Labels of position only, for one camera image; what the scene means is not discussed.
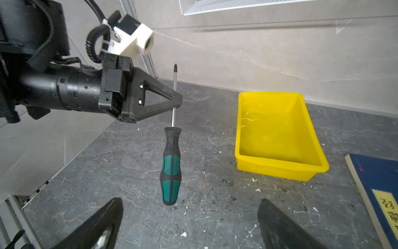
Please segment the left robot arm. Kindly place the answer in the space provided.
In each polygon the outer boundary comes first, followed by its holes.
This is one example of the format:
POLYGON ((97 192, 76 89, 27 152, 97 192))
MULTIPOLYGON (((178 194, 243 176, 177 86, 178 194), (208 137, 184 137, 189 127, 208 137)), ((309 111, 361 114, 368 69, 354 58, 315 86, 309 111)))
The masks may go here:
POLYGON ((115 11, 86 38, 92 62, 71 57, 63 7, 56 1, 1 1, 1 117, 18 123, 17 105, 33 119, 52 110, 104 113, 135 123, 182 104, 182 95, 133 65, 153 46, 153 31, 115 11))

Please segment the green black screwdriver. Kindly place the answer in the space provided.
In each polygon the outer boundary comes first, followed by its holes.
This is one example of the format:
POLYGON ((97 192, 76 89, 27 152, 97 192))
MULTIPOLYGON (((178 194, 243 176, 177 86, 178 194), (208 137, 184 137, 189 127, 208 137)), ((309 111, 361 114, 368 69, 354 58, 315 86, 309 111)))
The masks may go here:
POLYGON ((181 185, 179 138, 181 128, 175 126, 176 108, 172 110, 172 126, 164 129, 166 147, 163 152, 163 165, 160 173, 162 201, 165 205, 174 205, 181 185))

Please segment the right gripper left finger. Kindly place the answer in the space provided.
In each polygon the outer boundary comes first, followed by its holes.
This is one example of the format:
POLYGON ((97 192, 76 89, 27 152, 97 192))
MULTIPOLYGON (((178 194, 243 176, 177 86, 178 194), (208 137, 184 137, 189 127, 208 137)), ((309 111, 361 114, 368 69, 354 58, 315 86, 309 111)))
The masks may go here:
POLYGON ((113 249, 122 218, 122 199, 113 198, 54 248, 113 249))

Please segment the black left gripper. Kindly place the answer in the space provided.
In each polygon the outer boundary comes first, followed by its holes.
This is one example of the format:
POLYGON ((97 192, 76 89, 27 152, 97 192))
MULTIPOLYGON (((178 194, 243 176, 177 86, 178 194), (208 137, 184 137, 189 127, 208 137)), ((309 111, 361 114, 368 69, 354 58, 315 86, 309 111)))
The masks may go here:
POLYGON ((118 121, 131 123, 122 116, 132 84, 132 119, 141 121, 179 108, 182 95, 162 84, 145 71, 135 68, 129 57, 107 54, 102 64, 99 109, 118 121))

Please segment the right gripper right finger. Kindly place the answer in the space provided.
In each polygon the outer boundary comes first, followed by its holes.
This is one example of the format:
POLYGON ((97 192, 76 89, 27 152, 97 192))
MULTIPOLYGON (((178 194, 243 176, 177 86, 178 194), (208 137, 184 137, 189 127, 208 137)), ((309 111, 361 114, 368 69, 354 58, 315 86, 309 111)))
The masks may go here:
POLYGON ((261 200, 258 221, 267 249, 325 248, 268 199, 261 200))

